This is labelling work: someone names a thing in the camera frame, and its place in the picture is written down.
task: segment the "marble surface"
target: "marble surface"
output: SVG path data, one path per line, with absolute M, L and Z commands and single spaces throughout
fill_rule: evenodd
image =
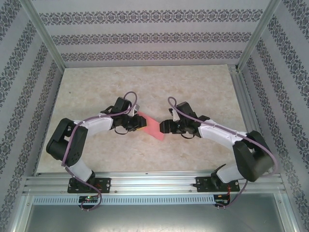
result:
M 187 101 L 198 116 L 245 131 L 226 65 L 151 66 L 66 69 L 37 172 L 64 172 L 45 148 L 59 121 L 97 115 L 128 91 L 138 95 L 140 110 L 161 122 L 172 119 L 167 98 Z M 186 140 L 167 134 L 159 141 L 143 131 L 114 131 L 87 138 L 83 160 L 95 172 L 213 170 L 234 159 L 211 140 Z

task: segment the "metal base plate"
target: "metal base plate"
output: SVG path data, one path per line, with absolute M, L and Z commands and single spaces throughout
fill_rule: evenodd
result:
M 76 184 L 77 180 L 71 178 L 69 180 L 68 193 L 97 193 L 94 189 L 86 188 L 82 183 Z M 98 188 L 101 193 L 110 193 L 111 179 L 110 178 L 95 178 L 94 187 Z
M 228 192 L 228 187 L 230 187 L 231 192 L 239 192 L 239 182 L 231 181 L 227 184 L 221 184 L 219 189 L 217 189 L 211 182 L 210 176 L 198 176 L 196 177 L 196 187 L 197 192 Z

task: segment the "beige marble floor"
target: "beige marble floor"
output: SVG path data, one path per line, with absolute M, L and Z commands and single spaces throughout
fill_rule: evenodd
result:
M 113 105 L 133 90 L 140 110 L 157 121 L 171 119 L 167 102 L 187 101 L 197 115 L 245 131 L 226 65 L 152 66 L 66 69 L 45 140 L 38 172 L 63 172 L 45 148 L 59 121 L 84 119 Z M 231 151 L 213 141 L 183 139 L 168 134 L 159 141 L 142 132 L 118 135 L 107 131 L 87 138 L 83 159 L 95 172 L 213 170 L 234 159 Z

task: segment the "pink object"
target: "pink object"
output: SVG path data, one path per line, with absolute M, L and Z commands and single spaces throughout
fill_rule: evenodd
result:
M 160 123 L 141 111 L 138 111 L 138 114 L 144 117 L 147 121 L 147 126 L 142 128 L 142 130 L 154 138 L 162 141 L 164 139 L 164 134 L 160 132 Z

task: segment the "striped wall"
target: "striped wall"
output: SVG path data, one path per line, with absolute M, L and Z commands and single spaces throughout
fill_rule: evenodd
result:
M 0 232 L 33 175 L 62 74 L 17 0 L 0 0 Z
M 237 64 L 269 0 L 33 0 L 67 67 Z
M 309 0 L 282 0 L 242 71 L 301 231 L 309 231 Z

